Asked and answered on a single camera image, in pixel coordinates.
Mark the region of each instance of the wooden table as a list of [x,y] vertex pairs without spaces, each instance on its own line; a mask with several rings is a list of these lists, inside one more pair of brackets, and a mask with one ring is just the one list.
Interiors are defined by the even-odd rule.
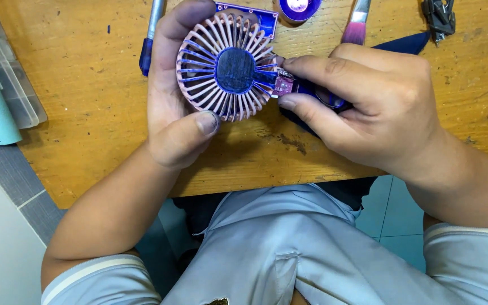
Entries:
[[[178,0],[169,0],[167,10]],[[372,0],[366,45],[426,29],[414,1]],[[272,9],[271,1],[239,4]],[[352,0],[324,0],[306,23],[278,24],[274,51],[327,56]],[[23,130],[25,157],[60,208],[69,207],[146,136],[146,78],[138,57],[151,0],[0,0],[0,19],[48,121]],[[430,60],[442,124],[488,153],[488,2],[456,1],[457,33]],[[383,174],[330,152],[282,117],[275,101],[224,124],[171,192],[193,195]]]

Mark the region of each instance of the white wall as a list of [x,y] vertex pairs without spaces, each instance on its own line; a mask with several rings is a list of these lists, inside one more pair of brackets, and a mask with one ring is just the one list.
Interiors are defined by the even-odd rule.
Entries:
[[40,304],[45,249],[0,186],[0,305]]

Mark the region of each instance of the screwdriver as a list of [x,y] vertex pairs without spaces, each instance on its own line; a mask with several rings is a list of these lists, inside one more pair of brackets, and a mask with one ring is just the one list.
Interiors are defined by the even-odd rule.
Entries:
[[165,0],[153,0],[150,21],[148,22],[148,33],[143,41],[143,48],[140,51],[139,67],[144,76],[148,76],[150,63],[152,62],[153,34],[156,31],[156,24],[163,14]]

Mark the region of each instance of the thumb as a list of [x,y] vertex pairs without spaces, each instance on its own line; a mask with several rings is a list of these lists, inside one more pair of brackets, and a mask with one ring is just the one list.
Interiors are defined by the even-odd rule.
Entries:
[[335,147],[342,138],[340,135],[351,129],[332,109],[308,94],[284,94],[278,98],[278,105],[298,115],[329,148]]
[[173,121],[151,140],[154,159],[166,167],[184,168],[197,159],[220,128],[212,111],[195,112]]

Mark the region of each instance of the pink brush bristles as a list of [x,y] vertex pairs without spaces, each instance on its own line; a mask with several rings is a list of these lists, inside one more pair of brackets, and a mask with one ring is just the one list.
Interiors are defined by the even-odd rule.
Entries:
[[367,24],[365,22],[350,22],[342,35],[342,43],[364,45],[366,35]]

